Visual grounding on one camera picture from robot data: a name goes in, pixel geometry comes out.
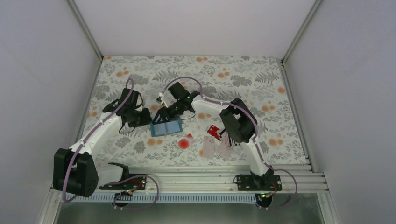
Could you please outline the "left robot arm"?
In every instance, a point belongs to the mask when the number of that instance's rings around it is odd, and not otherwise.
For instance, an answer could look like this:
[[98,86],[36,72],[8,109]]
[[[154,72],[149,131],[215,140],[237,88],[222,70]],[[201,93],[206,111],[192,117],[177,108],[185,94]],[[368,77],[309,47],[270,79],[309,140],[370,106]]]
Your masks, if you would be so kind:
[[110,162],[99,166],[95,160],[107,141],[127,125],[131,128],[151,122],[149,109],[138,91],[124,88],[121,97],[104,107],[98,121],[79,141],[54,155],[52,187],[63,194],[89,197],[98,186],[126,188],[130,183],[127,165]]

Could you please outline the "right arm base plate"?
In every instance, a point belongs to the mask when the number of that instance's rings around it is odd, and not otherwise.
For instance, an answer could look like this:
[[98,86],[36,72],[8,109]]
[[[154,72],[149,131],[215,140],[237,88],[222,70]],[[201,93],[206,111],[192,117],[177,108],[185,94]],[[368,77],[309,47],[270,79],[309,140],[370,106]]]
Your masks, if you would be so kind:
[[259,177],[253,174],[236,175],[233,179],[238,191],[282,191],[282,182],[279,175]]

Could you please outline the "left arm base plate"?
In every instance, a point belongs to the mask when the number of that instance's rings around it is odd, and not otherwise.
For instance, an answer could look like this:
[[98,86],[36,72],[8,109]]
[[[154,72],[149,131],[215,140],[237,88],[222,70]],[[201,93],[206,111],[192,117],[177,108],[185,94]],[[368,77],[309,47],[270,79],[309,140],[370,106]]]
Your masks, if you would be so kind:
[[127,177],[122,177],[121,183],[109,183],[99,186],[100,190],[119,190],[119,191],[135,191],[145,190],[147,177],[144,174],[129,174]]

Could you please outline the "teal card holder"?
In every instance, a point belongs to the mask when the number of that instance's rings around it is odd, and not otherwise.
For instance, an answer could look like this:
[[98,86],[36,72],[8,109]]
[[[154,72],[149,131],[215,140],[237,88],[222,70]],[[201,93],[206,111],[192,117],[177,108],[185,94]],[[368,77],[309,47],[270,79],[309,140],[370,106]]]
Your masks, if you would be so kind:
[[183,121],[181,119],[176,119],[173,121],[168,121],[160,124],[150,123],[150,131],[152,137],[160,137],[165,135],[171,135],[174,133],[179,133],[183,131],[182,128]]

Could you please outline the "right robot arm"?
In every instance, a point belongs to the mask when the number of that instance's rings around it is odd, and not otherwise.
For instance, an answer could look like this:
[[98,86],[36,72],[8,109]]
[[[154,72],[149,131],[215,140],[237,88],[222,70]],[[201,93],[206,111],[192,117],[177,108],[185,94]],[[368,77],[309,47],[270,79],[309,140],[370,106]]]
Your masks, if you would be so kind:
[[174,102],[169,103],[164,93],[159,93],[156,101],[162,107],[153,118],[153,124],[178,119],[184,112],[207,113],[219,117],[228,136],[239,143],[245,154],[251,159],[250,172],[253,184],[259,190],[271,184],[274,171],[261,154],[261,148],[255,141],[258,136],[257,120],[240,98],[234,100],[214,99],[199,91],[189,92],[179,82],[168,86]]

